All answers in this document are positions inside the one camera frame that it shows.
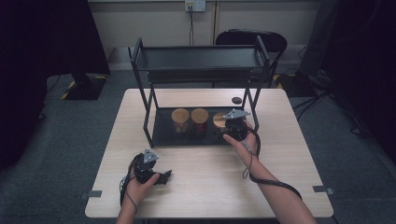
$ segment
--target black chair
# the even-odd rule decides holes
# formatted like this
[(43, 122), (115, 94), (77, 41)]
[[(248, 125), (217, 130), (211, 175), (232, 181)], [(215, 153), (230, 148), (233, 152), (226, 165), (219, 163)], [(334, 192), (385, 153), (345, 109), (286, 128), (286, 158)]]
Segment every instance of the black chair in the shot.
[(275, 70), (280, 56), (282, 56), (288, 41), (283, 35), (274, 32), (258, 31), (258, 30), (247, 30), (247, 29), (232, 29), (222, 32), (216, 38), (216, 45), (254, 45), (256, 43), (256, 37), (259, 35), (262, 38), (262, 42), (272, 56), (273, 60), (270, 63), (270, 76), (268, 77), (268, 86), (271, 88), (272, 81), (274, 78)]

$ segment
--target controller cable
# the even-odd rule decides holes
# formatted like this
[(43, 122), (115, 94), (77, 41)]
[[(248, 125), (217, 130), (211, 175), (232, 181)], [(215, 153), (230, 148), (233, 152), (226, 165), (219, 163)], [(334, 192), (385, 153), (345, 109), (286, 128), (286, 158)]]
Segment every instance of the controller cable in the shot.
[(248, 176), (248, 174), (249, 174), (250, 180), (253, 181), (253, 182), (256, 183), (256, 184), (272, 185), (272, 186), (277, 186), (277, 187), (282, 187), (282, 188), (285, 188), (285, 189), (289, 189), (289, 190), (291, 190), (292, 192), (294, 192), (294, 193), (302, 200), (303, 198), (302, 198), (300, 192), (299, 192), (297, 189), (295, 189), (294, 187), (292, 187), (291, 185), (288, 185), (288, 184), (283, 183), (283, 182), (278, 181), (278, 180), (258, 179), (258, 178), (256, 178), (256, 177), (254, 177), (254, 176), (249, 172), (249, 170), (250, 170), (250, 168), (251, 168), (251, 165), (252, 165), (252, 163), (253, 163), (253, 156), (259, 158), (260, 150), (261, 150), (261, 147), (262, 147), (262, 142), (261, 142), (260, 137), (259, 137), (259, 135), (257, 134), (256, 131), (254, 131), (253, 129), (251, 129), (251, 128), (249, 128), (249, 127), (247, 127), (247, 130), (248, 130), (249, 132), (253, 133), (253, 134), (256, 136), (257, 149), (256, 149), (256, 154), (254, 154), (254, 153), (251, 151), (251, 147), (247, 144), (247, 142), (245, 141), (245, 139), (242, 141), (242, 144), (244, 144), (245, 148), (250, 152), (250, 155), (251, 155), (251, 158), (250, 158), (250, 165), (248, 166), (247, 169), (245, 169), (245, 171), (244, 171), (244, 173), (243, 173), (243, 178), (245, 179), (245, 178)]
[(131, 175), (131, 171), (132, 171), (132, 168), (134, 168), (134, 164), (136, 163), (137, 159), (138, 159), (138, 156), (134, 157), (134, 159), (131, 161), (131, 164), (129, 164), (129, 167), (128, 167), (127, 175), (120, 182), (120, 204), (122, 204), (124, 195), (126, 194), (126, 196), (128, 196), (131, 203), (134, 205), (134, 213), (135, 214), (137, 213), (136, 203), (134, 202), (131, 195), (129, 195), (129, 193), (126, 189), (128, 187), (129, 182), (131, 182), (131, 180), (136, 177), (134, 174)]

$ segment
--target wall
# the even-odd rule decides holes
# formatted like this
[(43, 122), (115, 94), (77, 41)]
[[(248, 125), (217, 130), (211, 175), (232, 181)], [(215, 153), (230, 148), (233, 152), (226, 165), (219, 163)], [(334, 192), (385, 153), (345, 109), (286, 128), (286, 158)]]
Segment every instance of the wall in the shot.
[[(107, 57), (113, 48), (190, 44), (191, 18), (184, 1), (90, 2)], [(206, 11), (193, 13), (195, 45), (211, 45), (222, 31), (246, 28), (278, 32), (291, 45), (303, 45), (315, 21), (318, 1), (206, 1)]]

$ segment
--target cup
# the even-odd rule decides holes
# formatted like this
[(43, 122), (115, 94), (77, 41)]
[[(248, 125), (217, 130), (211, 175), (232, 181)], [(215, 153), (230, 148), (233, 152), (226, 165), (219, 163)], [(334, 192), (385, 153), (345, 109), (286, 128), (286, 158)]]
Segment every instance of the cup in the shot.
[(222, 134), (226, 130), (224, 115), (227, 113), (219, 112), (213, 116), (213, 126), (215, 127), (215, 135), (222, 139)]
[(174, 128), (176, 133), (186, 133), (189, 129), (190, 113), (188, 110), (183, 108), (175, 109), (172, 112), (172, 120), (174, 122)]
[(209, 113), (207, 110), (202, 108), (196, 108), (191, 112), (191, 119), (193, 125), (193, 132), (198, 135), (206, 134), (207, 132), (207, 119), (209, 118)]

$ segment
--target electrical outlet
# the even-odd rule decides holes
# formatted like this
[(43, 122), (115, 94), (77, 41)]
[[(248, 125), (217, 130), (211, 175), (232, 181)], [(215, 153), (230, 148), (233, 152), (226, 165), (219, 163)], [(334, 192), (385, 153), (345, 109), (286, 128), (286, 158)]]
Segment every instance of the electrical outlet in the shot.
[(205, 11), (205, 9), (206, 9), (206, 2), (205, 1), (198, 1), (198, 0), (196, 0), (195, 1), (195, 4), (194, 4), (194, 11)]
[(184, 9), (185, 11), (194, 11), (195, 1), (184, 1)]
[(203, 12), (206, 10), (206, 2), (201, 0), (184, 1), (185, 11)]

